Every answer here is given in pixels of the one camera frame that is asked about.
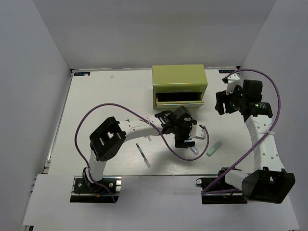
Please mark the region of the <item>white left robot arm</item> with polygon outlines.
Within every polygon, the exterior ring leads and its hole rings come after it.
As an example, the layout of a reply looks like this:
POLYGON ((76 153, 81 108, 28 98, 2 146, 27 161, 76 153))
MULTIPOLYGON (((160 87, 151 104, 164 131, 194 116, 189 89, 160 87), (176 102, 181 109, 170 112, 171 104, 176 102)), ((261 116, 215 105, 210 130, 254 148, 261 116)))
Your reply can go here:
POLYGON ((107 118, 90 135, 91 155, 85 170, 85 186, 97 192, 102 186, 103 172, 108 160, 116 156, 122 144, 133 139, 173 134, 176 148, 195 146, 194 139, 205 138, 203 128, 184 106, 175 111, 165 110, 154 116, 135 121, 107 118))

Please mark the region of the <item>green eraser stick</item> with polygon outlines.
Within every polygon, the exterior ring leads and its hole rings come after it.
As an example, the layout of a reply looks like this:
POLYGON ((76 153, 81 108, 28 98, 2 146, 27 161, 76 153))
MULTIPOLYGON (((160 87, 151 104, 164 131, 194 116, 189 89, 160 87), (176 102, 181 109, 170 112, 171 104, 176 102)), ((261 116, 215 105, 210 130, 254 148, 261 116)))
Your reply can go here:
POLYGON ((211 157, 222 145, 222 141, 217 141, 211 148, 207 150, 206 155, 211 157))

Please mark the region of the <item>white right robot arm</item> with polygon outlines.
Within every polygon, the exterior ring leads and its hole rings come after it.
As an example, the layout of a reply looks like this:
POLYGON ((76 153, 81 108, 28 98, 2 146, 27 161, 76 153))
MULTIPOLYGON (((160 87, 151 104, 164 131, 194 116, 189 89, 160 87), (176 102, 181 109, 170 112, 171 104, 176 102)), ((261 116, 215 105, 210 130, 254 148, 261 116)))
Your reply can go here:
POLYGON ((273 204, 283 202, 295 184, 295 176, 288 173, 282 164, 273 133, 272 109, 262 101, 262 82, 226 77, 227 89, 216 93, 215 109, 220 115, 236 111, 244 118, 249 131, 254 155, 254 171, 244 173, 231 170, 217 180, 223 192, 233 187, 240 190, 245 200, 273 204))

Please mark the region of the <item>green metal tool chest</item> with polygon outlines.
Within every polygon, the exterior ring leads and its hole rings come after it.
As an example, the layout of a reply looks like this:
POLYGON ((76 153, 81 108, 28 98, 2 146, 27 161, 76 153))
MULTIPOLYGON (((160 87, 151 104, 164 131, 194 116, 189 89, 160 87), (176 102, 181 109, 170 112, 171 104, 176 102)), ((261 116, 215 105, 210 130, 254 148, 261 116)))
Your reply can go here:
POLYGON ((203 64, 153 65, 153 108, 201 107, 208 81, 203 64))

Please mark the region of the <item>blue cap marker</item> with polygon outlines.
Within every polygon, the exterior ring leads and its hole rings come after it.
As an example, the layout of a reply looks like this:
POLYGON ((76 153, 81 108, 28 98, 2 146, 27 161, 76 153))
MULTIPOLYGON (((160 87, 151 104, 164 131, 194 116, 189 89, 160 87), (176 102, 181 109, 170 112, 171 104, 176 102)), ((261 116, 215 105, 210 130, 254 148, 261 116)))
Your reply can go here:
POLYGON ((199 151, 196 147, 190 147, 190 150, 196 155, 198 156, 199 155, 199 151))

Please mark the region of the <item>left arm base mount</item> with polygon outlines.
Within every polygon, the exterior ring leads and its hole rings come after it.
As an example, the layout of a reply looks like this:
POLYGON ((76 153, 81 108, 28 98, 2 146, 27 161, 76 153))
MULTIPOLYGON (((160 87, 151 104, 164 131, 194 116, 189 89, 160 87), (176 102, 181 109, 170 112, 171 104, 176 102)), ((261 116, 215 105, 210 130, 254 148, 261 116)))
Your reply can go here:
MULTIPOLYGON (((121 176, 117 177, 107 176, 103 178, 103 180, 100 182, 100 184, 103 184, 111 191, 115 199, 115 202, 117 202, 120 196, 121 183, 122 183, 121 176)), ((70 202, 97 203, 97 204, 114 203, 110 193, 104 187, 93 184, 91 188, 88 188, 82 176, 74 177, 70 202)))

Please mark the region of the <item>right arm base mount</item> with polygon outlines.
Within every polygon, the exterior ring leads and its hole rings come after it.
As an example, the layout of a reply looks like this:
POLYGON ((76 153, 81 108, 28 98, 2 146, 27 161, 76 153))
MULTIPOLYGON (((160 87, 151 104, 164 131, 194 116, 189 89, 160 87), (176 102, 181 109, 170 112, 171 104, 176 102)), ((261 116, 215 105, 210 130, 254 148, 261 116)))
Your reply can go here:
POLYGON ((226 184, 223 180, 212 186, 201 198, 203 205, 247 204, 242 192, 226 184))

